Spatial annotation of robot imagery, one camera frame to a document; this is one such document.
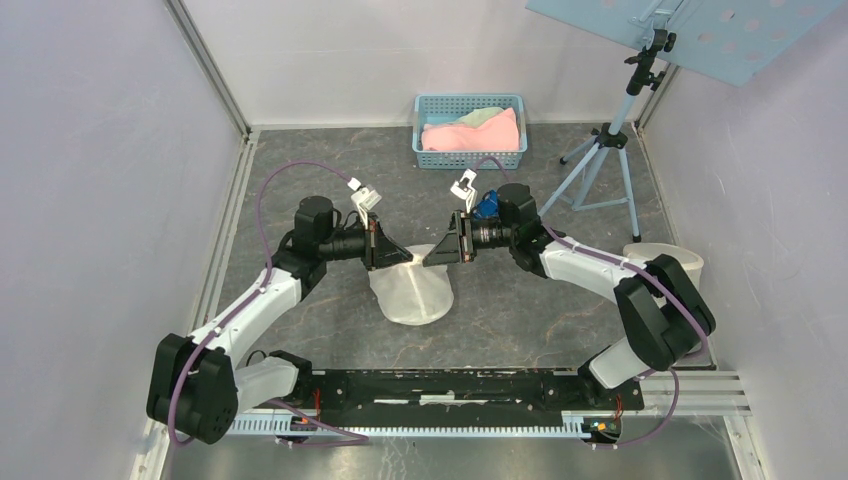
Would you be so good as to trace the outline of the white mesh laundry bag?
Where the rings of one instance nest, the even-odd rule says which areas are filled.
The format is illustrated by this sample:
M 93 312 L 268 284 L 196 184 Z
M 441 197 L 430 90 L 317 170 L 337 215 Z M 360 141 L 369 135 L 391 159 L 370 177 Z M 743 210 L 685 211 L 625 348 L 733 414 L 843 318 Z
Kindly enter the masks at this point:
M 447 267 L 425 267 L 424 257 L 434 244 L 409 246 L 410 262 L 368 273 L 369 286 L 383 316 L 406 326 L 423 326 L 444 317 L 452 308 L 454 294 Z

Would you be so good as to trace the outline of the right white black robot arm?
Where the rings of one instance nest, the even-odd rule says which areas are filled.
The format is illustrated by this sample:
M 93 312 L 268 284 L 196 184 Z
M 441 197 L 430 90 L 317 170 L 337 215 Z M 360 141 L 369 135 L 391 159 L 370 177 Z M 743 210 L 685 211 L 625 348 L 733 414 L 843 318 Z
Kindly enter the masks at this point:
M 445 237 L 423 264 L 469 263 L 481 250 L 506 248 L 522 270 L 613 302 L 625 336 L 582 366 L 577 392 L 585 405 L 602 408 L 624 382 L 668 371 L 679 360 L 704 352 L 716 321 L 676 258 L 660 254 L 629 260 L 581 244 L 542 221 L 524 184 L 506 183 L 495 198 L 496 213 L 490 218 L 454 212 Z

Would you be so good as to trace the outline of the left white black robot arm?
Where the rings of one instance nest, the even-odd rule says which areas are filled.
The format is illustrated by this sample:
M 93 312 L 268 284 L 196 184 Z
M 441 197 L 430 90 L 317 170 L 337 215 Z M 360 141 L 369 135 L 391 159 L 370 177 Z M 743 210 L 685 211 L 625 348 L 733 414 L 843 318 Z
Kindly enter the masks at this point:
M 412 260 L 373 213 L 380 199 L 368 188 L 355 191 L 356 220 L 349 226 L 328 198 L 302 199 L 292 229 L 251 287 L 189 335 L 169 334 L 159 342 L 146 413 L 166 426 L 174 444 L 213 444 L 239 412 L 272 399 L 295 408 L 312 399 L 314 381 L 306 374 L 311 366 L 306 360 L 278 354 L 253 366 L 238 364 L 277 319 L 314 290 L 328 263 L 357 259 L 374 271 Z

